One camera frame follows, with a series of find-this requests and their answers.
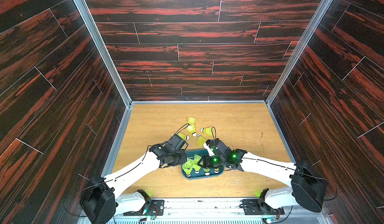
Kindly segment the yellow shuttlecock two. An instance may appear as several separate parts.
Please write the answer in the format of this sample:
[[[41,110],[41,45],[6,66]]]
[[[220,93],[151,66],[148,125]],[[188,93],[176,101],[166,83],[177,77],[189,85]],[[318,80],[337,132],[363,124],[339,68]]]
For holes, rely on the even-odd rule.
[[[201,160],[201,158],[202,157],[200,155],[195,154],[194,159],[193,159],[193,164],[197,165],[199,163],[199,161]]]

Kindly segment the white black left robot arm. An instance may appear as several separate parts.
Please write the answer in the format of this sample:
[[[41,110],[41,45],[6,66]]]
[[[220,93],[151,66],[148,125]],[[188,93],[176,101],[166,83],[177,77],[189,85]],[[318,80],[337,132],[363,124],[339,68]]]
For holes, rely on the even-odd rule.
[[[162,144],[149,145],[143,156],[123,169],[104,177],[93,176],[83,189],[80,206],[92,224],[106,224],[118,211],[139,211],[145,204],[145,198],[140,192],[135,192],[129,199],[121,199],[120,195],[132,184],[145,175],[163,167],[174,167],[187,161],[187,146],[184,140],[178,144],[171,141]]]

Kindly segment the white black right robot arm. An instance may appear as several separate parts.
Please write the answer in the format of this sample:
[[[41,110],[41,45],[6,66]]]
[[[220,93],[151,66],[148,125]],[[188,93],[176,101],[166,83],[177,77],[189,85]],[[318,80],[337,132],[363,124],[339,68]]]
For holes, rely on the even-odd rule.
[[[280,189],[264,189],[258,199],[258,207],[270,214],[281,207],[301,206],[320,213],[323,208],[327,185],[324,178],[316,177],[311,167],[266,159],[245,150],[220,151],[210,148],[198,162],[204,169],[228,168],[256,173],[277,180],[286,186]]]

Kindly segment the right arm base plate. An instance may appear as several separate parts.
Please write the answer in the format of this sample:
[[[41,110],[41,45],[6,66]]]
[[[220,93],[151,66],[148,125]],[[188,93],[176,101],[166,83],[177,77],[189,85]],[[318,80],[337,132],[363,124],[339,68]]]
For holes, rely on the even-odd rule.
[[[258,199],[243,199],[240,204],[240,208],[244,210],[246,216],[250,215],[270,215],[270,216],[279,216],[284,215],[285,211],[283,208],[273,209],[264,201]]]

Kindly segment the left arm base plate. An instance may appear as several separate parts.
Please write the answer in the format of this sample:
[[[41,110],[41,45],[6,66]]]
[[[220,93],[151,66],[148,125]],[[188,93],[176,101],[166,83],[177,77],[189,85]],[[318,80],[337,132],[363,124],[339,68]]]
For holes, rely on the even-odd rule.
[[[149,203],[146,201],[144,206],[137,212],[130,211],[123,213],[126,217],[138,217],[138,216],[163,216],[164,214],[164,200],[151,200]]]

